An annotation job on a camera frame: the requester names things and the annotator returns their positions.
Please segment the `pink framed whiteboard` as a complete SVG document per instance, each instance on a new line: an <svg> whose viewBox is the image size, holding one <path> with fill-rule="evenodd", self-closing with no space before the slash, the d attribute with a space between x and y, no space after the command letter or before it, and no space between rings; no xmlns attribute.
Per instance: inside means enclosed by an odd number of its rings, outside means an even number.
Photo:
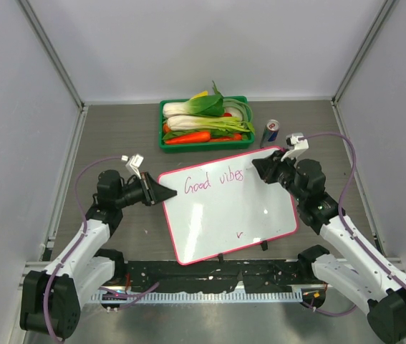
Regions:
<svg viewBox="0 0 406 344"><path fill-rule="evenodd" d="M181 265L194 264L294 234L294 200L279 184L266 184L252 160L277 147L253 150L162 173L158 183L178 192L163 210Z"/></svg>

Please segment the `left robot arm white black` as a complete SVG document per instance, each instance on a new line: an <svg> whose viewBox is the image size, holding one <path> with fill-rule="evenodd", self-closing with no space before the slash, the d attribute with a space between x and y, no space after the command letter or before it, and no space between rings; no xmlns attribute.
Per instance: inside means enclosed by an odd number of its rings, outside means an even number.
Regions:
<svg viewBox="0 0 406 344"><path fill-rule="evenodd" d="M47 334L58 343L69 338L95 291L106 282L117 286L125 280L122 253L103 249L122 221L122 210L135 204L154 206L177 193L147 172L128 180L116 170L101 172L93 203L72 241L43 270L25 276L20 328Z"/></svg>

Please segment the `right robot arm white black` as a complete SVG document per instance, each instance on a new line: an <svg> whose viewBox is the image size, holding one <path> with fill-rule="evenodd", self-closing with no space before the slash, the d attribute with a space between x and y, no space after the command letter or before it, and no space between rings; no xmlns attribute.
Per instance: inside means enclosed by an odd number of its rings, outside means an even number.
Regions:
<svg viewBox="0 0 406 344"><path fill-rule="evenodd" d="M296 201L300 219L348 262L343 265L320 245L299 255L296 272L306 283L317 279L334 287L367 317L384 343L406 338L406 274L361 234L326 191L319 162L290 159L281 150L252 161L259 178L279 183Z"/></svg>

